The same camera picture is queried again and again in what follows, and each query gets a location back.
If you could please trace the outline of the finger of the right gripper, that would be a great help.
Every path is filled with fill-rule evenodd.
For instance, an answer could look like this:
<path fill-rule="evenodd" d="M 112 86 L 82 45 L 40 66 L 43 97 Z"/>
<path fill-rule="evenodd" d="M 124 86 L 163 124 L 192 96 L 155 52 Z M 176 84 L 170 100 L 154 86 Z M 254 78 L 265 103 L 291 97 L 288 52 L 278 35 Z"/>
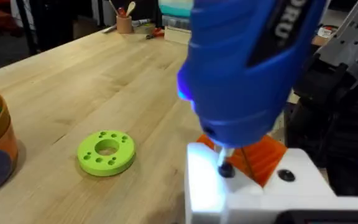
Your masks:
<path fill-rule="evenodd" d="M 344 64 L 348 73 L 358 73 L 358 2 L 336 33 L 316 54 L 321 62 L 334 67 Z"/>

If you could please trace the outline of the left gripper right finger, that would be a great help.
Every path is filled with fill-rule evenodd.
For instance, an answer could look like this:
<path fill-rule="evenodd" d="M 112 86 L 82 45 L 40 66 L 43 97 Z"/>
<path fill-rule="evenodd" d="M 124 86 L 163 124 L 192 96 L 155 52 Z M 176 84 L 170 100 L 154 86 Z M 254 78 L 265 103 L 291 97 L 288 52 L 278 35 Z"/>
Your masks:
<path fill-rule="evenodd" d="M 247 174 L 268 194 L 334 197 L 307 153 L 287 148 L 270 136 L 242 148 Z"/>

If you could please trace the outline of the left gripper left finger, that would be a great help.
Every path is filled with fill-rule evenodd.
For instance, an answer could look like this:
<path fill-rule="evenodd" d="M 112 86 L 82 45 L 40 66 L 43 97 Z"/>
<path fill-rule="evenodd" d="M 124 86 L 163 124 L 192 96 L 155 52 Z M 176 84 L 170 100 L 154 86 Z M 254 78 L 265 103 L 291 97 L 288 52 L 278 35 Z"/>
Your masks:
<path fill-rule="evenodd" d="M 205 135 L 187 145 L 185 222 L 263 223 L 262 187 L 230 162 L 222 175 L 219 162 L 220 153 Z"/>

